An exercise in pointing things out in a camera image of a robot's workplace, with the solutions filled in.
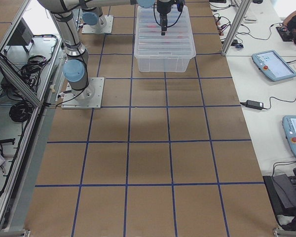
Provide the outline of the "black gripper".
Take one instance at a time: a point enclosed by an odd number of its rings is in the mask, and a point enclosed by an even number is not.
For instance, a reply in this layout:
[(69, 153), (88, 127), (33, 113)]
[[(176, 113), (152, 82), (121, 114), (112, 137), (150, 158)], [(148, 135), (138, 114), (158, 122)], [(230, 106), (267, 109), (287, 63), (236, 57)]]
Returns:
[(171, 12), (172, 5), (175, 4), (174, 0), (157, 0), (157, 12), (159, 13), (159, 24), (161, 26), (161, 35), (164, 36), (167, 32), (168, 18), (167, 14)]

